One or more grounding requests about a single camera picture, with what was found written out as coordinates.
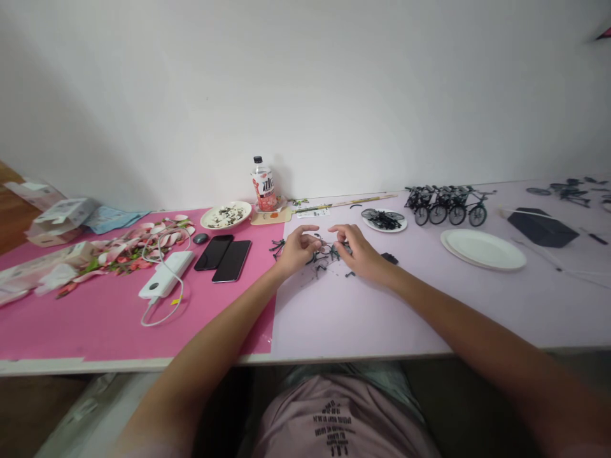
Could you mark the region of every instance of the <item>white wall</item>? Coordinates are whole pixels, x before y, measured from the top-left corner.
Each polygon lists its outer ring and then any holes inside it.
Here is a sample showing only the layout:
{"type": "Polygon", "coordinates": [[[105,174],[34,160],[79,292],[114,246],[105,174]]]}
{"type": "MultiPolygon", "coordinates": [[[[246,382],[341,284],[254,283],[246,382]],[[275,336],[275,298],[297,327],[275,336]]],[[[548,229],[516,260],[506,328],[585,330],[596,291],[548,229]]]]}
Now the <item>white wall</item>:
{"type": "Polygon", "coordinates": [[[4,0],[0,158],[123,209],[611,170],[608,0],[4,0]]]}

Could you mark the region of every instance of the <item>black smartphone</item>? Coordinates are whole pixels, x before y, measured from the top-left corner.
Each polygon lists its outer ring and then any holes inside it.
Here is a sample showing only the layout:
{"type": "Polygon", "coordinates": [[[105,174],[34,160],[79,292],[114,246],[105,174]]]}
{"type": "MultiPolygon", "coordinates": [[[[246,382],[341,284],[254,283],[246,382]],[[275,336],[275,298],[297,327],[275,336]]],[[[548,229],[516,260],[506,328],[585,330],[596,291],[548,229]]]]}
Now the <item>black smartphone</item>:
{"type": "Polygon", "coordinates": [[[225,251],[227,251],[233,239],[234,236],[231,234],[213,237],[193,268],[195,270],[216,269],[220,265],[225,251]]]}
{"type": "Polygon", "coordinates": [[[212,283],[227,283],[238,280],[250,250],[250,240],[232,242],[225,253],[221,265],[216,269],[212,283]]]}

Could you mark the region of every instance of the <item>computer mouse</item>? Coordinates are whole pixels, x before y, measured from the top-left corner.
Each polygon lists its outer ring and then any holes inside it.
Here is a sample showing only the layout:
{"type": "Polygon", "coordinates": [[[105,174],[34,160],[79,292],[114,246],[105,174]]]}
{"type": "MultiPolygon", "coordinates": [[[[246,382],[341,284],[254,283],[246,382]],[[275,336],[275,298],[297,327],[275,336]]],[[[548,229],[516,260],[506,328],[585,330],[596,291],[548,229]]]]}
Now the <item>computer mouse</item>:
{"type": "Polygon", "coordinates": [[[196,243],[198,245],[201,245],[202,243],[205,243],[206,240],[208,240],[208,234],[206,233],[201,233],[201,234],[197,234],[194,238],[193,238],[193,243],[196,243]]]}

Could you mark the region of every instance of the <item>wooden floor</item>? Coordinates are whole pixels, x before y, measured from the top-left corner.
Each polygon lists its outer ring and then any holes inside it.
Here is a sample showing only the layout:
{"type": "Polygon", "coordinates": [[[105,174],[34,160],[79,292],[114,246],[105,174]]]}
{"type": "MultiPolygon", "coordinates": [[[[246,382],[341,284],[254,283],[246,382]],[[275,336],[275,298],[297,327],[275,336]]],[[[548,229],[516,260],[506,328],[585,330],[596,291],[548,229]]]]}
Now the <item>wooden floor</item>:
{"type": "MultiPolygon", "coordinates": [[[[0,162],[0,183],[8,181],[24,182],[15,171],[0,162]]],[[[24,231],[40,214],[39,209],[28,204],[4,186],[0,186],[0,255],[27,241],[24,231]]]]}
{"type": "MultiPolygon", "coordinates": [[[[8,181],[24,180],[0,162],[0,183],[8,181]]],[[[0,186],[0,255],[27,242],[24,231],[40,214],[0,186]]],[[[0,378],[0,457],[33,457],[87,383],[87,377],[0,378]]]]}

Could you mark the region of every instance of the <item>plastic bottle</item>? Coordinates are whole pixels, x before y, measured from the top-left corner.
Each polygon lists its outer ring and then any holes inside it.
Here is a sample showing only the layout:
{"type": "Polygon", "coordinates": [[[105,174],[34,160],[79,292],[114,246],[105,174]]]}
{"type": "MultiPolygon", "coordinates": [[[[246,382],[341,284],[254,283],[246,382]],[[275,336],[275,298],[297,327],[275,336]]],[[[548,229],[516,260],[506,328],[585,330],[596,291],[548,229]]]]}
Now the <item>plastic bottle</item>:
{"type": "Polygon", "coordinates": [[[261,156],[255,156],[255,169],[251,173],[255,185],[256,201],[259,211],[272,212],[278,205],[274,191],[274,176],[271,169],[263,163],[261,156]]]}

